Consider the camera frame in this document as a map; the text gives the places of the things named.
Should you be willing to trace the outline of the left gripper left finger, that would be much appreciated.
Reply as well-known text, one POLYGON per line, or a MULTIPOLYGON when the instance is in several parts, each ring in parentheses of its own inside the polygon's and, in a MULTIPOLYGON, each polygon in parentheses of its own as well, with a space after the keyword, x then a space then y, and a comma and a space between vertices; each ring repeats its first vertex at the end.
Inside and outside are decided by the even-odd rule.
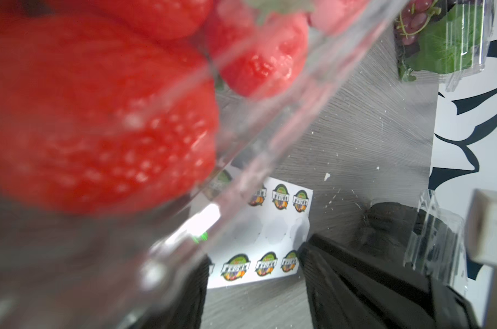
POLYGON ((200 328, 207 295, 209 267, 208 256, 186 279, 181 295, 163 312, 149 312, 129 328, 200 328))

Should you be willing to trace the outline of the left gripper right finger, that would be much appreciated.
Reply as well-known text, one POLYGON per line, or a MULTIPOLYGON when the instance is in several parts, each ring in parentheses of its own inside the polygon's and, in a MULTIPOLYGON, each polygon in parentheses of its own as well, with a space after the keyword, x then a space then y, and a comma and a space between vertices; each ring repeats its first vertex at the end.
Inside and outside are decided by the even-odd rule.
POLYGON ((314 328, 478 328, 471 303, 416 271, 319 234, 298 251, 314 328))

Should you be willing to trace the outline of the white sticker sheet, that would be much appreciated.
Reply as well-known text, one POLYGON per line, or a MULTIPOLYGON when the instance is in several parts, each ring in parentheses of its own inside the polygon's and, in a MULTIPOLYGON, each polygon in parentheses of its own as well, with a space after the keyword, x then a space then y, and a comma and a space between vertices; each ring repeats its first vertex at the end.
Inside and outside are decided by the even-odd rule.
POLYGON ((266 178, 226 230, 194 237, 209 248, 208 289, 293 276, 310 231, 313 190, 266 178))

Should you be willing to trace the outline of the strawberry clamshell box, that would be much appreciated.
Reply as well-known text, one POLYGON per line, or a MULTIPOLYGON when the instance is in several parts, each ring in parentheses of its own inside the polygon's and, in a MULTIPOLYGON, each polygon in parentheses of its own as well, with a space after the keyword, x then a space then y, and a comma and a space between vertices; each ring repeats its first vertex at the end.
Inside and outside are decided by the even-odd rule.
POLYGON ((403 1, 0 1, 0 328, 174 304, 403 1))

